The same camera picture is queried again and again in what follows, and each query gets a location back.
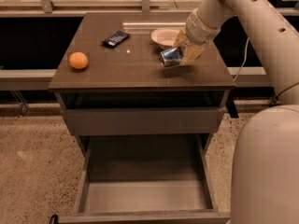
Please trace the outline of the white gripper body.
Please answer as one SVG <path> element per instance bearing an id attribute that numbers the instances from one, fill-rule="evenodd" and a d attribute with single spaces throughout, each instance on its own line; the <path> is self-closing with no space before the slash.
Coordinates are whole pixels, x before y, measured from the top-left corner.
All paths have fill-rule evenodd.
<path id="1" fill-rule="evenodd" d="M 195 9 L 186 20 L 185 31 L 188 39 L 197 45 L 212 41 L 220 32 L 219 29 L 210 28 L 205 25 Z"/>

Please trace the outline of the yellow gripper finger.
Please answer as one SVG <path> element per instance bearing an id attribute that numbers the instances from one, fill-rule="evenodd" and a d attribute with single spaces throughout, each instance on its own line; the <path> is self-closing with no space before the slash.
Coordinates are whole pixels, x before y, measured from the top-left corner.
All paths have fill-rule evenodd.
<path id="1" fill-rule="evenodd" d="M 174 41 L 174 47 L 184 47 L 189 42 L 184 28 L 180 29 L 178 35 Z"/>
<path id="2" fill-rule="evenodd" d="M 196 45 L 193 43 L 187 43 L 183 48 L 183 57 L 180 61 L 180 65 L 187 65 L 194 62 L 205 50 L 203 45 Z"/>

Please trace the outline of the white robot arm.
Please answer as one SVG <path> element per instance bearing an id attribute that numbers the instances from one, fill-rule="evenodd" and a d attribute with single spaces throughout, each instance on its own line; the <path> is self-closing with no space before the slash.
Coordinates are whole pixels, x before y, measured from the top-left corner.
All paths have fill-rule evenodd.
<path id="1" fill-rule="evenodd" d="M 233 156 L 230 224 L 299 224 L 299 34 L 267 0 L 202 0 L 181 46 L 203 45 L 238 17 L 260 62 L 243 86 L 273 88 L 278 104 L 255 114 Z"/>

